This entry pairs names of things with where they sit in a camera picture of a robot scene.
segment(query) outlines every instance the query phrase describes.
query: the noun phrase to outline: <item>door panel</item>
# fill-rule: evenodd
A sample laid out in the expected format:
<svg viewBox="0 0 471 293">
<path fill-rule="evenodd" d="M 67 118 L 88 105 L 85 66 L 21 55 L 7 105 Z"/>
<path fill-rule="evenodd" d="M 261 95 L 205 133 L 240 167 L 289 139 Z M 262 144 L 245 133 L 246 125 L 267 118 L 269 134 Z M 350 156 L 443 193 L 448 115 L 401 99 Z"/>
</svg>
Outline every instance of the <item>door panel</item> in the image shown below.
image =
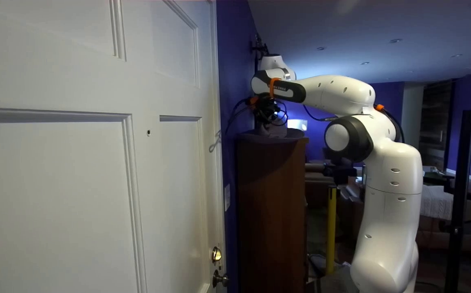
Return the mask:
<svg viewBox="0 0 471 293">
<path fill-rule="evenodd" d="M 209 271 L 207 257 L 207 213 L 204 193 L 204 164 L 201 151 L 202 125 L 194 117 L 161 117 L 160 141 L 163 152 L 171 152 L 160 167 L 171 183 L 163 185 L 165 214 L 161 226 L 166 231 L 165 247 L 181 261 L 166 261 L 170 291 L 199 291 Z"/>
<path fill-rule="evenodd" d="M 179 3 L 173 0 L 152 3 L 153 25 L 166 22 L 153 30 L 155 61 L 160 71 L 199 84 L 197 69 L 197 22 Z"/>
<path fill-rule="evenodd" d="M 209 253 L 223 247 L 220 148 L 209 151 L 220 126 L 215 1 L 39 1 L 0 0 L 0 112 L 28 113 L 0 115 L 0 157 L 13 164 L 0 170 L 0 201 L 13 200 L 0 253 L 15 258 L 0 271 L 28 265 L 8 279 L 28 291 L 67 279 L 70 291 L 212 289 Z M 28 245 L 15 232 L 28 227 L 44 239 Z"/>
<path fill-rule="evenodd" d="M 116 118 L 0 112 L 0 293 L 137 291 L 126 146 Z"/>
<path fill-rule="evenodd" d="M 116 0 L 0 0 L 0 16 L 113 55 Z"/>
</svg>

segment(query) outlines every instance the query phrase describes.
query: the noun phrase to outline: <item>door molding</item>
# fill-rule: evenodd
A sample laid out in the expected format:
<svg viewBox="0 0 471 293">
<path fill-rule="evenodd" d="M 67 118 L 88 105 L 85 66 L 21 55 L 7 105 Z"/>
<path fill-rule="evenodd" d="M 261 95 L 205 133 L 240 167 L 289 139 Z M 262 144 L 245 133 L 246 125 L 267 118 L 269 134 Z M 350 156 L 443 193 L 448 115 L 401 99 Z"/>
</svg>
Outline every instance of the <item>door molding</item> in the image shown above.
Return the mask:
<svg viewBox="0 0 471 293">
<path fill-rule="evenodd" d="M 121 60 L 126 56 L 126 37 L 124 37 L 124 17 L 122 17 L 122 0 L 109 0 L 111 14 L 111 32 L 114 42 L 114 55 Z"/>
<path fill-rule="evenodd" d="M 126 175 L 129 211 L 132 226 L 137 293 L 147 293 L 147 265 L 142 237 L 142 214 L 137 188 L 132 113 L 124 112 L 80 112 L 80 110 L 41 110 L 41 108 L 0 108 L 0 123 L 20 121 L 119 121 L 126 156 Z"/>
</svg>

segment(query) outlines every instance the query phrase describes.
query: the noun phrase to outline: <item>yellow pole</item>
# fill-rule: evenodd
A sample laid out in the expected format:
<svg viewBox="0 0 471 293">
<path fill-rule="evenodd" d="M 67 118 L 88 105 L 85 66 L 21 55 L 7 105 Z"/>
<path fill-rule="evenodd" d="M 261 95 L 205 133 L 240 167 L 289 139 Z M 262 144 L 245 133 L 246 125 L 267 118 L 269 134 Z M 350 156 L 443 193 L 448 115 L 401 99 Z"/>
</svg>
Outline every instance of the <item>yellow pole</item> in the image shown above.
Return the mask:
<svg viewBox="0 0 471 293">
<path fill-rule="evenodd" d="M 334 273 L 336 261 L 336 196 L 337 188 L 333 185 L 328 200 L 328 255 L 326 255 L 326 273 Z"/>
</svg>

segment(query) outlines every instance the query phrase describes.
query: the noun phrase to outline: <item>floor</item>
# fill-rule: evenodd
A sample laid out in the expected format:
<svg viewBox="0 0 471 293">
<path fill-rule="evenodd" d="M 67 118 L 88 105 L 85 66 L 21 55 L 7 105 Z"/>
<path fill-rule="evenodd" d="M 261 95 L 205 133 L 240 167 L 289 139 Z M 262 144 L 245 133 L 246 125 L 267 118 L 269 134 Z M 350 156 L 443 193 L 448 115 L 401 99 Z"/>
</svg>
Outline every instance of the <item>floor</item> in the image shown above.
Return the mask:
<svg viewBox="0 0 471 293">
<path fill-rule="evenodd" d="M 310 258 L 310 278 L 323 271 L 316 271 L 315 266 L 324 266 L 324 227 L 326 211 L 323 208 L 308 208 L 306 213 L 306 253 Z M 349 263 L 352 260 L 352 240 L 346 237 L 346 226 L 337 226 L 337 270 L 331 278 L 320 278 L 318 286 L 321 291 L 355 291 L 350 284 Z M 443 293 L 447 274 L 447 250 L 443 248 L 421 248 L 419 273 L 417 273 L 417 293 Z M 460 293 L 471 293 L 471 253 L 461 255 L 461 268 L 458 279 Z"/>
</svg>

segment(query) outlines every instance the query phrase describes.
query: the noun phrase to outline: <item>light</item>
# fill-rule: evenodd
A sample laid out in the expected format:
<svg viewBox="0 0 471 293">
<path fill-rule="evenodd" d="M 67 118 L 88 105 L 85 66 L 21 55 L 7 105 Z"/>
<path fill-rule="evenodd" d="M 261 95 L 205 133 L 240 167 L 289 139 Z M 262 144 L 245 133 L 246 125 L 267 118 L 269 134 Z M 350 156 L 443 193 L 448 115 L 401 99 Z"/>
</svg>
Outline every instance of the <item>light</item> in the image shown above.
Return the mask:
<svg viewBox="0 0 471 293">
<path fill-rule="evenodd" d="M 289 118 L 287 120 L 287 128 L 298 128 L 302 131 L 306 131 L 308 121 L 303 118 Z"/>
</svg>

